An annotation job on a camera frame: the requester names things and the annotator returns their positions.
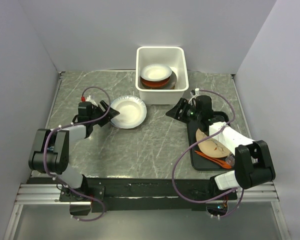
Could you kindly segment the red scalloped plate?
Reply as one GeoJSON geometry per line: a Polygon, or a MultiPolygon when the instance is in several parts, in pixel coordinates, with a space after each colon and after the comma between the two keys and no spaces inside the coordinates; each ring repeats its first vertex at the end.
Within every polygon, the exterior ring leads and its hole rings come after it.
{"type": "Polygon", "coordinates": [[[154,89],[158,89],[158,88],[163,88],[165,87],[168,82],[170,81],[170,78],[166,78],[166,79],[163,79],[163,80],[160,80],[160,81],[150,81],[150,80],[146,80],[144,78],[140,78],[140,82],[148,87],[148,88],[154,88],[154,89]]]}

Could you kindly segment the white plate blue rim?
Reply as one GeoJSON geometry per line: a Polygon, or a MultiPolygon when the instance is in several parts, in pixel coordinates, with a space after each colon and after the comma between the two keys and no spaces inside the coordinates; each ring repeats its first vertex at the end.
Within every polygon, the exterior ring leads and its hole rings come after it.
{"type": "Polygon", "coordinates": [[[164,64],[150,64],[145,66],[140,72],[140,77],[150,82],[163,81],[171,75],[172,69],[164,64]]]}

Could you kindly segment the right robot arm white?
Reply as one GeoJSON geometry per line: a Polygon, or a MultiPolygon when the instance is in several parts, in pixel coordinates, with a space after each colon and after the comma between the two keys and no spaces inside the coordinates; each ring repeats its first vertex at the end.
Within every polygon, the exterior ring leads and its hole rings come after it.
{"type": "Polygon", "coordinates": [[[253,140],[231,128],[233,118],[223,111],[213,110],[212,99],[208,95],[199,95],[192,100],[181,98],[166,112],[166,116],[179,122],[194,123],[205,136],[192,143],[190,152],[199,144],[214,140],[229,150],[234,157],[234,166],[230,171],[211,178],[209,195],[214,199],[222,198],[227,190],[243,190],[271,182],[276,178],[268,144],[263,140],[253,140]]]}

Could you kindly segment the pale grey large plate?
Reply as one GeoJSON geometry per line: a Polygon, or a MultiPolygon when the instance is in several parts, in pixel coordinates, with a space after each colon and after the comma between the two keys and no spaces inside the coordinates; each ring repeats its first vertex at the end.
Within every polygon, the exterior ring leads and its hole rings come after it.
{"type": "Polygon", "coordinates": [[[110,106],[119,112],[119,115],[111,119],[111,124],[120,129],[134,129],[141,125],[147,116],[146,104],[133,95],[118,97],[110,106]]]}

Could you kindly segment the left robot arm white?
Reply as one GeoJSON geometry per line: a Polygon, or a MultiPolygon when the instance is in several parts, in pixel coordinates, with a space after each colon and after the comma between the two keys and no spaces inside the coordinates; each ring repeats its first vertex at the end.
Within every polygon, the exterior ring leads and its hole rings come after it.
{"type": "Polygon", "coordinates": [[[70,143],[88,138],[95,125],[103,127],[119,115],[119,111],[103,100],[99,105],[90,101],[80,102],[78,114],[69,127],[36,131],[28,160],[29,168],[42,174],[48,170],[62,184],[62,193],[76,202],[88,201],[93,191],[88,186],[87,178],[69,164],[70,143]]]}

